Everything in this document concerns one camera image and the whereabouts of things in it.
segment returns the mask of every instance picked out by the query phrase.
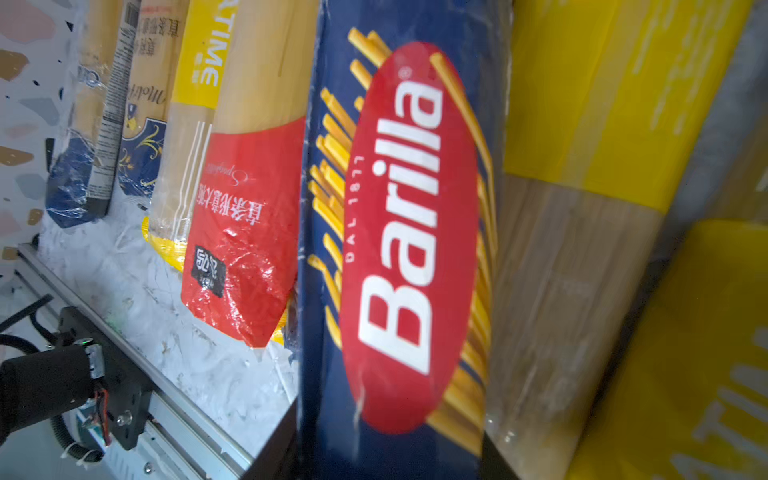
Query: pasta package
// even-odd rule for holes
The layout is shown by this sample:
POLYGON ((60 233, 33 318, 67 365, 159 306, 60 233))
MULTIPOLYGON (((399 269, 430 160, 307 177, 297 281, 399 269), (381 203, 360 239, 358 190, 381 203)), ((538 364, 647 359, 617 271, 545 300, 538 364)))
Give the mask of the pasta package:
POLYGON ((190 229, 181 300, 264 347, 296 282, 318 0, 243 2, 190 229))
POLYGON ((147 242, 184 269, 192 212, 239 0, 190 0, 168 108, 163 161, 147 220, 147 242))
POLYGON ((477 478, 508 3, 322 3, 297 285, 314 478, 477 478))
POLYGON ((80 0, 45 209, 62 228, 107 214, 139 0, 80 0))
POLYGON ((148 204, 157 181, 170 95, 189 0, 144 0, 125 106, 118 180, 123 192, 148 204))
POLYGON ((646 305, 568 480, 768 478, 766 133, 646 305))
POLYGON ((488 436, 562 479, 751 2, 515 3, 488 436))

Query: speckled background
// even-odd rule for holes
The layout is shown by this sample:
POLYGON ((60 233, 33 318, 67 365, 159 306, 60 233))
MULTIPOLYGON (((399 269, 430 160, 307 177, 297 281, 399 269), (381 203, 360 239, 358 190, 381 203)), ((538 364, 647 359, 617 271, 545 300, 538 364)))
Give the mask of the speckled background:
POLYGON ((0 0, 0 283, 40 231, 72 15, 70 0, 0 0))

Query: barilla pasta box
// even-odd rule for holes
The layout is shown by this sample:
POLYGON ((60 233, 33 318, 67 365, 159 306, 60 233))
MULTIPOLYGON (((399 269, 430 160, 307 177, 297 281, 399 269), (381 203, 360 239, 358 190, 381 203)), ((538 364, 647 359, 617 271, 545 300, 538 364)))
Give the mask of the barilla pasta box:
POLYGON ((321 3, 298 272, 312 478, 475 478, 508 2, 321 3))

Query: black cable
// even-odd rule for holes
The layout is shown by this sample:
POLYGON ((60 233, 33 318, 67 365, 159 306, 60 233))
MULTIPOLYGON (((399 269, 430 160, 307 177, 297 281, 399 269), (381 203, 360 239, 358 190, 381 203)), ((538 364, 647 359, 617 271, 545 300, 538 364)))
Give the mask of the black cable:
MULTIPOLYGON (((0 334, 0 345, 10 346, 11 348, 20 350, 26 355, 31 355, 33 353, 40 353, 40 350, 38 350, 38 347, 34 346, 32 343, 30 343, 25 339, 22 339, 13 335, 0 334)), ((89 450, 85 448, 83 445, 76 443, 72 438, 72 435, 69 433, 69 430, 67 429, 67 425, 64 423, 64 418, 61 415, 56 415, 51 417, 51 427, 53 428, 53 435, 58 441, 58 444, 63 449, 66 449, 67 453, 72 458, 75 458, 76 460, 80 460, 80 459, 83 459, 83 457, 85 457, 85 459, 83 460, 83 462, 85 463, 98 463, 104 457, 104 453, 101 450, 99 451, 89 450)))
POLYGON ((0 345, 10 346, 11 348, 17 349, 25 355, 40 353, 38 347, 33 345, 32 342, 13 335, 0 335, 0 345))
POLYGON ((0 323, 0 333, 11 328, 16 323, 21 322, 25 317, 30 316, 31 314, 37 312, 40 309, 40 307, 46 305, 51 300, 53 300, 53 296, 48 294, 46 296, 43 296, 37 302, 34 302, 32 305, 26 306, 25 308, 14 313, 10 317, 8 317, 6 320, 4 320, 3 323, 0 323))
POLYGON ((42 336, 45 341, 48 342, 49 345, 56 345, 56 335, 49 332, 48 329, 44 328, 43 325, 38 323, 37 312, 32 312, 29 314, 29 321, 32 322, 32 326, 35 328, 35 330, 38 331, 40 336, 42 336))
POLYGON ((101 434, 104 435, 104 444, 107 444, 107 438, 104 432, 104 418, 101 416, 101 400, 104 398, 104 394, 96 392, 96 418, 98 418, 99 426, 101 427, 101 434))

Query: red oval logo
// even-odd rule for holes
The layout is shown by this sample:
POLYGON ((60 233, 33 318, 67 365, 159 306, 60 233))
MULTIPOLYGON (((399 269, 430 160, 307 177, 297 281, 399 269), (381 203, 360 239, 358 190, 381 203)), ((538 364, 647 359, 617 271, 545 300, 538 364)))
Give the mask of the red oval logo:
POLYGON ((437 52, 405 45, 376 73, 346 174, 344 365, 363 419, 387 434, 440 403, 475 285, 477 153, 437 52))

